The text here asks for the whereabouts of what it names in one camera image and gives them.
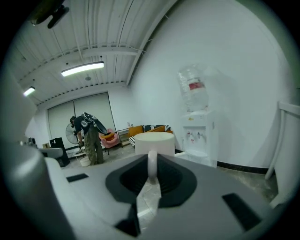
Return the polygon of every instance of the red label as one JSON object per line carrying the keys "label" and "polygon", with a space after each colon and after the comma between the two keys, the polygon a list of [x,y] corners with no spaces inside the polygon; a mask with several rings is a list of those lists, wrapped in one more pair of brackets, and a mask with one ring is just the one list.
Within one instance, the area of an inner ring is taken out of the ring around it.
{"label": "red label", "polygon": [[204,84],[202,82],[193,82],[189,84],[189,88],[191,90],[196,89],[196,88],[203,88]]}

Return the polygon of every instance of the electric fan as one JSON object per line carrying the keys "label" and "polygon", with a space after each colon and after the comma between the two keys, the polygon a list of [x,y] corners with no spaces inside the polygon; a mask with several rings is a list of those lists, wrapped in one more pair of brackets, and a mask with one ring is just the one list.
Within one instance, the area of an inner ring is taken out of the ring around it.
{"label": "electric fan", "polygon": [[66,137],[67,139],[69,140],[70,143],[72,144],[78,144],[78,147],[79,147],[79,152],[77,153],[80,153],[80,152],[83,152],[80,145],[79,145],[79,142],[78,142],[78,138],[77,138],[77,135],[74,133],[74,127],[71,123],[69,123],[67,125],[67,128],[66,128]]}

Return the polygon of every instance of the floor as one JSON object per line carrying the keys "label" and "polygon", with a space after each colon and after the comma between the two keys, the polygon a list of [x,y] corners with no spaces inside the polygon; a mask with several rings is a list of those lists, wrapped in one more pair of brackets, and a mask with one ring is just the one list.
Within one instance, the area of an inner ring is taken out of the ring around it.
{"label": "floor", "polygon": [[[134,156],[135,149],[131,145],[125,146],[123,148],[115,147],[110,149],[110,155],[108,155],[108,152],[103,152],[103,155],[105,162],[111,162]],[[78,160],[74,159],[63,169],[78,167],[81,167],[81,165]],[[241,181],[247,187],[260,194],[267,202],[271,202],[272,199],[278,194],[275,175],[273,175],[269,180],[265,180],[264,174],[240,172],[222,167],[217,168],[231,175],[235,179]],[[151,185],[146,182],[145,186],[137,197],[138,218],[140,229],[142,232],[147,228],[149,223],[155,217],[160,197],[161,195],[159,184]]]}

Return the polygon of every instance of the bucket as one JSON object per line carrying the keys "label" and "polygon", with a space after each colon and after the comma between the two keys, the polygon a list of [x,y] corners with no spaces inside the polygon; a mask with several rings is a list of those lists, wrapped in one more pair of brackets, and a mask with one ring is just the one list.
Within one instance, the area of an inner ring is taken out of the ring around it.
{"label": "bucket", "polygon": [[81,166],[87,167],[90,165],[90,160],[88,157],[84,157],[83,159],[79,160]]}

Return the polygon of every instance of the black speaker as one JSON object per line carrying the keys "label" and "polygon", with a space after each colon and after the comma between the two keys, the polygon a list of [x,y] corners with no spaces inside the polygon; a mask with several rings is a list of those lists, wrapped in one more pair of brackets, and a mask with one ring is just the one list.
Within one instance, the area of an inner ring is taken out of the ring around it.
{"label": "black speaker", "polygon": [[64,143],[62,142],[62,138],[54,138],[50,140],[50,145],[52,148],[61,148],[63,151],[63,154],[60,158],[57,158],[56,160],[60,164],[60,167],[65,167],[70,163],[70,160],[68,158],[67,152],[65,150]]}

